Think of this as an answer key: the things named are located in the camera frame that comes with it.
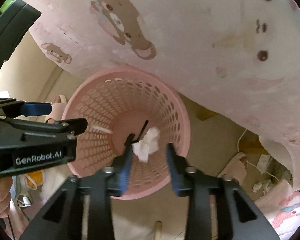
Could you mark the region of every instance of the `pink plastic basket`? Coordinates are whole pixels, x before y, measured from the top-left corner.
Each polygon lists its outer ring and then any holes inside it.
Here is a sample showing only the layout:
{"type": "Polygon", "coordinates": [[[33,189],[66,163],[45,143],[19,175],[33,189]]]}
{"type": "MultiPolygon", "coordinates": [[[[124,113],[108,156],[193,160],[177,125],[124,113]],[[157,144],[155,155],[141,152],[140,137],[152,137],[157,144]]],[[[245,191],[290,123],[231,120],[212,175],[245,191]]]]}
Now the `pink plastic basket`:
{"type": "Polygon", "coordinates": [[[63,119],[80,117],[113,131],[107,134],[88,129],[78,136],[76,161],[68,166],[80,177],[109,166],[114,157],[123,153],[128,135],[134,133],[137,137],[146,120],[149,123],[143,134],[150,127],[160,129],[159,150],[149,156],[148,163],[134,155],[129,189],[120,199],[144,197],[168,184],[167,143],[174,143],[178,155],[188,154],[190,123],[181,98],[159,78],[137,68],[115,67],[87,79],[63,114],[63,119]]]}

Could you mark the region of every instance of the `human hand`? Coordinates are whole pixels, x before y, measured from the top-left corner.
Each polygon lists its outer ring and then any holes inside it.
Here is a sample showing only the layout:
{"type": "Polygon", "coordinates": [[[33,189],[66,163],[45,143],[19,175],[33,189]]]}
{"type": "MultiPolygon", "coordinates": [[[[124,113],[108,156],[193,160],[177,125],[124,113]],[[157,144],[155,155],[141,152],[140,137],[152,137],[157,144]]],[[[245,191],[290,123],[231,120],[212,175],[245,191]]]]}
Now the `human hand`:
{"type": "Polygon", "coordinates": [[[6,177],[0,179],[0,218],[8,216],[10,208],[10,188],[12,186],[12,178],[6,177]]]}

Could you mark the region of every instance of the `pink blanket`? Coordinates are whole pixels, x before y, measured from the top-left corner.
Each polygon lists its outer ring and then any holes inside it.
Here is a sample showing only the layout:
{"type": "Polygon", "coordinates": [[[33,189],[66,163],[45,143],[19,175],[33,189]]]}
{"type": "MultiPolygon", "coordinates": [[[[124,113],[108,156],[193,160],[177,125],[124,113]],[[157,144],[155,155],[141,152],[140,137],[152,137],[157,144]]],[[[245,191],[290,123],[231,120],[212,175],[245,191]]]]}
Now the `pink blanket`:
{"type": "Polygon", "coordinates": [[[133,65],[285,148],[300,189],[300,9],[294,0],[24,0],[47,57],[89,77],[133,65]]]}

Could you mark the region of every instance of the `blue gripper pad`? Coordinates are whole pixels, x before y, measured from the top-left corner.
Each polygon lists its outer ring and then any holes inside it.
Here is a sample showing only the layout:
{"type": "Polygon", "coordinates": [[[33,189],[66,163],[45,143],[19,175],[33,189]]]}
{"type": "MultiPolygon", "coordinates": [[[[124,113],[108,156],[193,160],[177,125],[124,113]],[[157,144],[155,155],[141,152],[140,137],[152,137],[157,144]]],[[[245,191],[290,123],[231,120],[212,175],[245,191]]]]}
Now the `blue gripper pad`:
{"type": "Polygon", "coordinates": [[[185,170],[188,167],[186,159],[176,154],[173,143],[168,143],[166,147],[167,164],[171,177],[172,190],[180,196],[181,190],[185,188],[185,170]]]}
{"type": "Polygon", "coordinates": [[[132,146],[128,148],[128,150],[124,153],[125,160],[122,164],[122,169],[118,173],[118,181],[119,181],[119,191],[121,195],[123,195],[128,190],[128,183],[130,178],[130,171],[132,167],[132,157],[133,157],[133,151],[132,146]]]}
{"type": "Polygon", "coordinates": [[[52,106],[50,103],[25,103],[20,113],[24,116],[48,115],[51,113],[52,106]]]}

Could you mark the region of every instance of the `beige wall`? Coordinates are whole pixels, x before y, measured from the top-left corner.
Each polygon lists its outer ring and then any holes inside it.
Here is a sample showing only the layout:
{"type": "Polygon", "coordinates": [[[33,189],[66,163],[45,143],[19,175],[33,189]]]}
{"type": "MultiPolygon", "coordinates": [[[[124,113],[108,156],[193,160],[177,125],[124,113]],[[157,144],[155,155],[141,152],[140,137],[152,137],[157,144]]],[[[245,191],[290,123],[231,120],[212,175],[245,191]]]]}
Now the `beige wall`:
{"type": "Polygon", "coordinates": [[[0,70],[0,91],[7,90],[18,100],[43,101],[40,94],[50,75],[60,69],[49,60],[27,32],[0,70]]]}

